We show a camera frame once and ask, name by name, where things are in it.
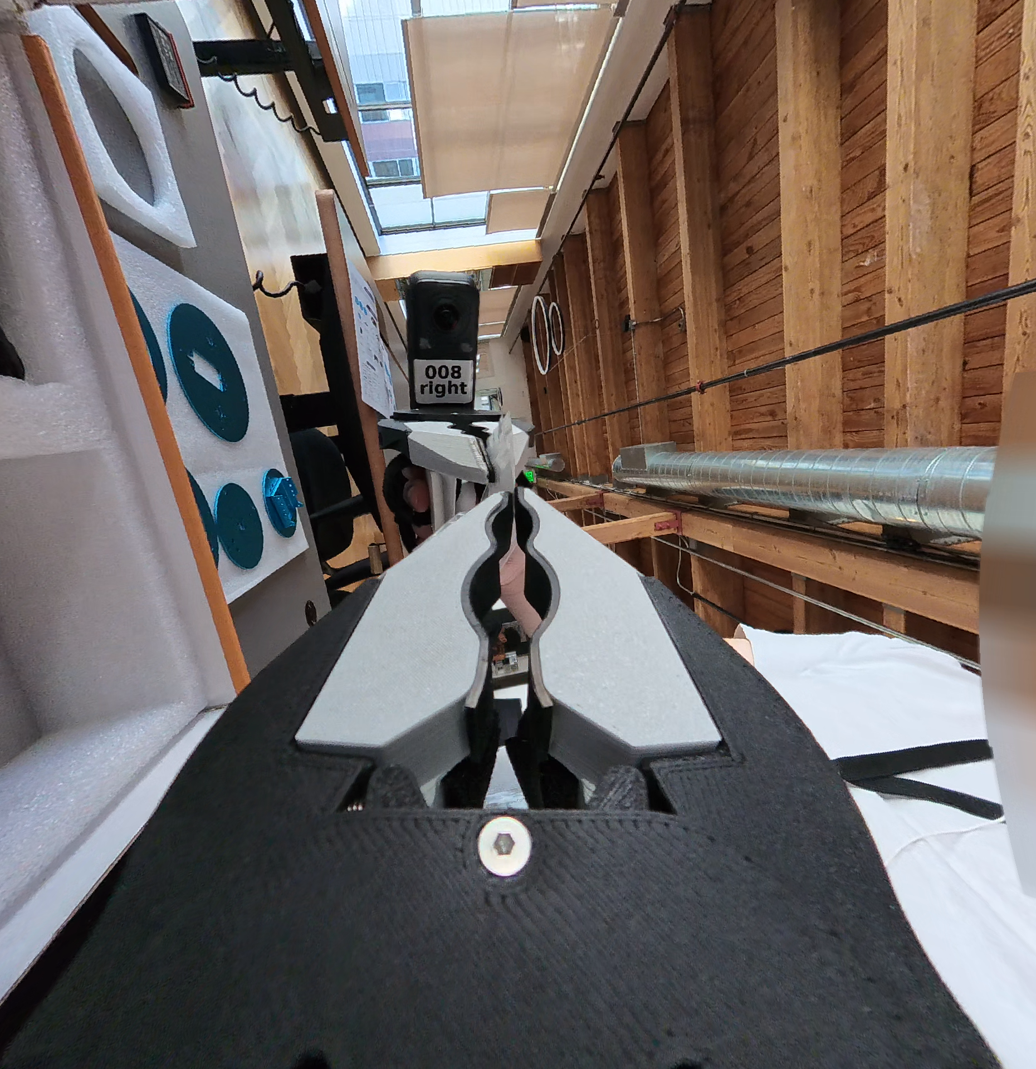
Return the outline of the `small blue ribbed part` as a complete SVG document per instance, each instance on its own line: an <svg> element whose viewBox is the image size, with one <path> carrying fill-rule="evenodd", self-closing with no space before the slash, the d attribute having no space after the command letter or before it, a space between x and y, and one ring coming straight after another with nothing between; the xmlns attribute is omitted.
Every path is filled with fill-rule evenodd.
<svg viewBox="0 0 1036 1069"><path fill-rule="evenodd" d="M293 537L299 527L303 502L299 490L289 475L269 468L262 477L262 501L273 529L284 538Z"/></svg>

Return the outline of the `black ceiling rod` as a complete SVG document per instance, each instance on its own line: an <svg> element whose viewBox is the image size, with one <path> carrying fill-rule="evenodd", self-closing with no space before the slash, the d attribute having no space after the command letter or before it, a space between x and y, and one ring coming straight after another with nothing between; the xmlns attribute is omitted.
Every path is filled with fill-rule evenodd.
<svg viewBox="0 0 1036 1069"><path fill-rule="evenodd" d="M576 429L584 424L606 420L614 416L624 415L630 410L638 410L640 408L648 408L649 406L653 406L659 403L671 402L672 400L685 398L685 396L694 396L694 394L702 396L710 389L732 384L735 383L735 381L749 379L751 377L757 377L766 373L775 372L785 369L786 367L800 365L801 362L804 362L806 360L823 357L828 354L839 353L842 352L844 350L867 345L869 343L872 343L873 341L886 339L895 335L910 331L912 329L926 327L927 325L932 325L938 322L950 320L950 317L967 315L973 312L977 312L985 308L991 308L1004 305L1005 303L1016 300L1017 298L1026 297L1034 293L1036 293L1036 278L1019 282L1014 286L998 288L996 291L991 291L989 293L985 293L976 297L967 298L964 301L950 303L950 305L940 307L939 309L912 315L909 317L903 317L903 320L899 320L883 327L849 336L846 338L841 338L837 341L829 342L823 345L819 345L815 348L805 350L803 352L797 353L791 356L784 356L777 360L766 362L766 365L744 367L743 369L731 372L729 374L725 374L724 376L716 377L715 379L698 381L689 388L679 389L672 391L669 394L653 396L652 398L648 398L639 402L634 402L632 404L627 404L620 406L619 408L603 410L602 413L598 413L594 416L584 417L574 421L565 422L562 424L552 427L548 429L541 429L535 433L535 437L540 438L546 435L561 433L570 429Z"/></svg>

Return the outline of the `blue disc with square hole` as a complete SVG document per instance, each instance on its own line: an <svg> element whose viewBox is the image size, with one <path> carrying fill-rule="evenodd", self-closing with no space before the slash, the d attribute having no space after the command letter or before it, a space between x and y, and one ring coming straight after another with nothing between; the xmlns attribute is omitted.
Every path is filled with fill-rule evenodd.
<svg viewBox="0 0 1036 1069"><path fill-rule="evenodd" d="M218 438L239 441L250 412L239 365L221 329L202 309L177 303L168 317L167 337L190 408Z"/></svg>

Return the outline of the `white foam tray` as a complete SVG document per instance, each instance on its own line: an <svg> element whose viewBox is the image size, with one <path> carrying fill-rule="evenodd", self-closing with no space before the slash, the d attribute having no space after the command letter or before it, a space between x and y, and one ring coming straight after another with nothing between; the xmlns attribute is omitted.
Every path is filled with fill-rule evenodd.
<svg viewBox="0 0 1036 1069"><path fill-rule="evenodd" d="M289 470L257 359L250 324L237 308L132 243L115 234L113 242L176 436L181 462L188 474L199 516L206 530L210 552L222 582L226 601L231 603L309 547L300 520L296 533L284 538L270 526L262 501L263 474L269 468L287 475ZM180 387L167 337L168 317L177 303L191 303L202 309L221 329L236 357L250 412L246 434L239 441L229 443L211 433L190 408ZM218 489L227 482L238 483L245 489L259 511L265 544L259 566L253 570L234 566L218 541L214 501Z"/></svg>

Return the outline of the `black office chair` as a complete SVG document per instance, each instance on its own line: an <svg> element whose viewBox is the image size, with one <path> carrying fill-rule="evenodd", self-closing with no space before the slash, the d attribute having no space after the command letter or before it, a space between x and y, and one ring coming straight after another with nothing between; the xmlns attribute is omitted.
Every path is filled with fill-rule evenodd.
<svg viewBox="0 0 1036 1069"><path fill-rule="evenodd" d="M331 437L306 429L291 433L289 439L316 554L327 563L347 549L354 520L371 513L372 506L361 492L352 492L346 462Z"/></svg>

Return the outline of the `beige roller shade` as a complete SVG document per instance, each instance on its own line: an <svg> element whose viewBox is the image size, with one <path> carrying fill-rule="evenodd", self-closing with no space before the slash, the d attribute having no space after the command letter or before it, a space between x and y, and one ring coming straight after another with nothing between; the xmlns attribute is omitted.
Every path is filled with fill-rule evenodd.
<svg viewBox="0 0 1036 1069"><path fill-rule="evenodd" d="M554 186L616 25L596 6L404 20L426 197Z"/></svg>

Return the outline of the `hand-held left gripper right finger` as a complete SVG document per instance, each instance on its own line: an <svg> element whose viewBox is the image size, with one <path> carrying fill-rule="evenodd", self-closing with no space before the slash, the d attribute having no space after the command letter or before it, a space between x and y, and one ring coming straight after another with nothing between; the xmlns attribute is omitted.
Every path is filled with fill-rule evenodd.
<svg viewBox="0 0 1036 1069"><path fill-rule="evenodd" d="M724 740L652 586L528 489L515 491L525 595L540 613L515 773L530 809L585 805L610 768L720 752Z"/></svg>

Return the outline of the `person's right forearm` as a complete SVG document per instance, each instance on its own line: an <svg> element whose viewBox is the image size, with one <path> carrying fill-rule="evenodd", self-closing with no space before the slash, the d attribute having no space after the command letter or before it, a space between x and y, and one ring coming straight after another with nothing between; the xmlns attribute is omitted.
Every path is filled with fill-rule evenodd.
<svg viewBox="0 0 1036 1069"><path fill-rule="evenodd" d="M525 595L525 552L513 541L499 562L500 599L525 635L532 637L541 616Z"/></svg>

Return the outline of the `silver ventilation duct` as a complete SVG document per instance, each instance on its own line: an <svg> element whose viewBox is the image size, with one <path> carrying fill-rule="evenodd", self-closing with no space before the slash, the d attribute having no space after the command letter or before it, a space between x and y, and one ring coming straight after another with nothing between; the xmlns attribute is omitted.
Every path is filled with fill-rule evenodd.
<svg viewBox="0 0 1036 1069"><path fill-rule="evenodd" d="M625 447L615 481L840 520L980 539L995 447L678 451Z"/></svg>

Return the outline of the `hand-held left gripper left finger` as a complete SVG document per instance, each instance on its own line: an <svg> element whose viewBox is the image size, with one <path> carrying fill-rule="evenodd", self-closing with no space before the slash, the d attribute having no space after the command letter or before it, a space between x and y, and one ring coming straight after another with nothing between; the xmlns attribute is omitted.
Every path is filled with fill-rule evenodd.
<svg viewBox="0 0 1036 1069"><path fill-rule="evenodd" d="M501 594L514 492L489 494L376 582L295 742L402 766L436 803L481 808L500 744L485 618Z"/></svg>

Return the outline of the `white foam square with hole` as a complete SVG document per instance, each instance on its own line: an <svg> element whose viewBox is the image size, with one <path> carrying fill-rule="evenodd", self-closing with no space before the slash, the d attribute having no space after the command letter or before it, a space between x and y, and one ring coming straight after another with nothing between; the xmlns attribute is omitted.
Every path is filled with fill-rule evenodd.
<svg viewBox="0 0 1036 1069"><path fill-rule="evenodd" d="M40 7L30 30L50 48L57 78L100 200L181 248L196 245L146 87L72 7Z"/></svg>

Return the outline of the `small blue disc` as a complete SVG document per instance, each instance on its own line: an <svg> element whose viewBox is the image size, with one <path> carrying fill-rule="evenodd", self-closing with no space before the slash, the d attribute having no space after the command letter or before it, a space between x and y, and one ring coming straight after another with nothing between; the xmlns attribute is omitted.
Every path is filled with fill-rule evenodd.
<svg viewBox="0 0 1036 1069"><path fill-rule="evenodd" d="M238 483L227 482L214 501L217 537L231 562L253 570L261 560L265 536L252 496Z"/></svg>

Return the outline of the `clear bag of silver nuts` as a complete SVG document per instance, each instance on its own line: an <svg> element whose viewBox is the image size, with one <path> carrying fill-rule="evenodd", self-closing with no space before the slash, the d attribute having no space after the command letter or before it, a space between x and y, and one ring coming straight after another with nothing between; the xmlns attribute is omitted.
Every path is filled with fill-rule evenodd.
<svg viewBox="0 0 1036 1069"><path fill-rule="evenodd" d="M486 453L492 478L488 484L488 493L511 493L515 487L520 461L527 444L525 430L512 422L509 414L504 414L496 427L490 432L486 443Z"/></svg>

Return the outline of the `person's white shirt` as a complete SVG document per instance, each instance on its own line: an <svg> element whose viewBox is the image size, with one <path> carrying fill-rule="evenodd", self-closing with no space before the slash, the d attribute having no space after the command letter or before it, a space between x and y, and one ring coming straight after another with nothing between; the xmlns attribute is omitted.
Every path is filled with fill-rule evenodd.
<svg viewBox="0 0 1036 1069"><path fill-rule="evenodd" d="M731 640L831 758L988 735L981 681L946 653L861 633ZM1004 1067L1036 1067L1036 898L1003 820L851 788L908 921Z"/></svg>

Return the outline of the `small black device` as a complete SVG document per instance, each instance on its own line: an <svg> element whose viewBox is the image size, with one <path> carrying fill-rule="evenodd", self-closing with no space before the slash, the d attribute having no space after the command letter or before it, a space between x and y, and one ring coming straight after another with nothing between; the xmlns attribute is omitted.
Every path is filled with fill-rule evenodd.
<svg viewBox="0 0 1036 1069"><path fill-rule="evenodd" d="M168 100L180 109L194 108L194 95L173 34L144 12L136 13L133 19L154 78Z"/></svg>

